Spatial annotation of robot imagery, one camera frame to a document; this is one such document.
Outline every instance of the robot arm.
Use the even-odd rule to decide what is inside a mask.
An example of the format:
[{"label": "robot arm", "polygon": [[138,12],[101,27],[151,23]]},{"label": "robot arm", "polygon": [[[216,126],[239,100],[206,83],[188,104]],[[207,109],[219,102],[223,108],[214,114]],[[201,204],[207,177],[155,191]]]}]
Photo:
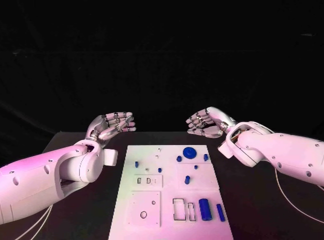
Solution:
[{"label": "robot arm", "polygon": [[214,107],[199,111],[186,123],[190,134],[219,138],[226,133],[225,142],[217,147],[226,158],[235,156],[248,167],[266,161],[282,174],[324,186],[323,141],[274,133],[253,121],[236,123]]},{"label": "robot arm", "polygon": [[121,132],[135,131],[131,112],[101,115],[85,140],[0,168],[0,224],[37,213],[92,183],[103,165],[115,166],[118,152],[103,149]]}]

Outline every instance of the blue disc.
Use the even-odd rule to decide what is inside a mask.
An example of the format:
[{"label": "blue disc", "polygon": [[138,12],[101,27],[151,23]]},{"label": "blue disc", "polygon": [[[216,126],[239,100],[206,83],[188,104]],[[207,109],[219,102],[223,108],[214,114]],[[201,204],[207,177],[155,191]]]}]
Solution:
[{"label": "blue disc", "polygon": [[197,155],[196,149],[193,147],[186,147],[181,153],[187,159],[193,159]]}]

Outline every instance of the white board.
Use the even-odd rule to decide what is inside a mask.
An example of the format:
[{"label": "white board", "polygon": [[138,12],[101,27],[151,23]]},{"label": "white board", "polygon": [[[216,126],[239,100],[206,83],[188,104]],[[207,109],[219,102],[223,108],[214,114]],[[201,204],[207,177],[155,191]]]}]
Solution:
[{"label": "white board", "polygon": [[[196,149],[193,159],[183,156],[186,147]],[[128,146],[109,240],[233,239],[212,158],[204,161],[204,154],[209,155],[206,145]],[[177,162],[177,156],[181,156],[181,162]],[[188,184],[184,183],[186,176],[190,176]],[[186,221],[174,220],[173,199],[183,199]],[[201,220],[200,199],[209,200],[210,221]],[[183,207],[181,201],[176,202],[177,207]],[[191,219],[196,221],[190,221],[188,203],[193,203]],[[225,222],[216,204],[222,205]]]}]

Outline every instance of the black background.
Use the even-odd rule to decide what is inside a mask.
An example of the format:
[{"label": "black background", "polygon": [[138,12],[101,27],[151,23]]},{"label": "black background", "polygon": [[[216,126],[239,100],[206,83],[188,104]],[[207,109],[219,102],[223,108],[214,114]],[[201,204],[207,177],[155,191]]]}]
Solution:
[{"label": "black background", "polygon": [[0,167],[101,114],[186,131],[209,106],[324,140],[324,1],[0,1]]}]

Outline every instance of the table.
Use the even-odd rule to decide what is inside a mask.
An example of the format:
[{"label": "table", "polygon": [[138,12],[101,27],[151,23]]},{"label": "table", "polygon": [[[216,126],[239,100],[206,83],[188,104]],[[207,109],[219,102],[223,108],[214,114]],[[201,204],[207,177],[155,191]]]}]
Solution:
[{"label": "table", "polygon": [[[44,152],[73,145],[83,132],[59,132]],[[235,240],[324,240],[324,224],[305,217],[287,202],[268,162],[246,167],[217,151],[225,138],[210,139],[186,132],[124,132],[106,147],[118,150],[116,166],[103,166],[98,180],[53,205],[36,240],[108,239],[128,145],[207,145],[220,195]],[[324,221],[324,192],[312,184],[282,174],[279,183],[297,207]],[[14,240],[39,220],[33,216],[0,225],[0,240]],[[21,238],[30,239],[39,228]]]}]

